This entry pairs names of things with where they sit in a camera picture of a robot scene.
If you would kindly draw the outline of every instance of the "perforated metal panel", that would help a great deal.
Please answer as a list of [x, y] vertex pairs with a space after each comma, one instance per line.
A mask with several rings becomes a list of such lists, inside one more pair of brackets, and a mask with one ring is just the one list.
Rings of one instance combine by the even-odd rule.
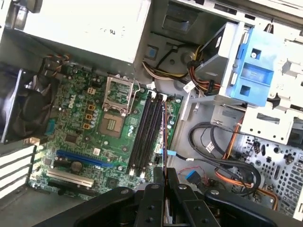
[[[260, 149], [252, 147], [254, 139], [260, 143]], [[236, 150], [242, 153], [243, 161], [259, 170], [261, 186], [278, 196], [278, 211], [293, 216], [303, 187], [303, 151], [252, 136], [242, 136]], [[269, 197], [251, 199], [272, 207]]]

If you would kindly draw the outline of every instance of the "ram slot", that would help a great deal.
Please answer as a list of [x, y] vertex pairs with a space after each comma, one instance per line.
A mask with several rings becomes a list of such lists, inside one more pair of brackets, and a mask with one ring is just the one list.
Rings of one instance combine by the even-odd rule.
[[135, 163], [135, 169], [137, 170], [137, 175], [139, 175], [140, 173], [140, 164], [142, 163], [145, 154], [146, 154], [146, 150], [144, 149], [147, 141], [150, 139], [151, 136], [151, 130], [152, 130], [152, 124], [156, 119], [156, 113], [158, 111], [158, 102], [156, 101], [158, 99], [158, 95], [156, 96], [156, 98], [153, 100], [152, 102], [152, 108], [149, 111], [149, 115], [148, 115], [148, 120], [147, 120], [147, 124], [145, 127], [145, 131], [143, 134], [143, 138], [142, 138], [142, 143], [139, 146], [139, 156], [136, 159], [136, 163]]
[[127, 171], [129, 172], [129, 174], [131, 175], [131, 169], [135, 168], [135, 162], [136, 159], [138, 158], [138, 153], [139, 153], [139, 147], [141, 145], [141, 143], [143, 143], [143, 136], [144, 136], [144, 131], [146, 130], [146, 124], [148, 122], [148, 117], [149, 117], [149, 112], [152, 108], [152, 99], [151, 96], [148, 95], [146, 102], [145, 102], [145, 106], [143, 109], [143, 113], [141, 116], [141, 120], [140, 120], [140, 124], [139, 124], [139, 128], [134, 140], [134, 146], [131, 152], [131, 155], [129, 157], [129, 161], [128, 161], [128, 166], [127, 166]]
[[144, 147], [142, 149], [143, 157], [140, 160], [140, 163], [138, 164], [138, 167], [141, 172], [144, 172], [148, 162], [150, 161], [150, 157], [152, 154], [152, 146], [156, 139], [156, 134], [160, 129], [161, 121], [162, 121], [162, 98], [158, 100], [155, 108], [155, 112], [153, 113], [153, 118], [151, 121], [151, 124], [149, 126], [149, 133], [147, 135], [147, 140], [144, 144]]

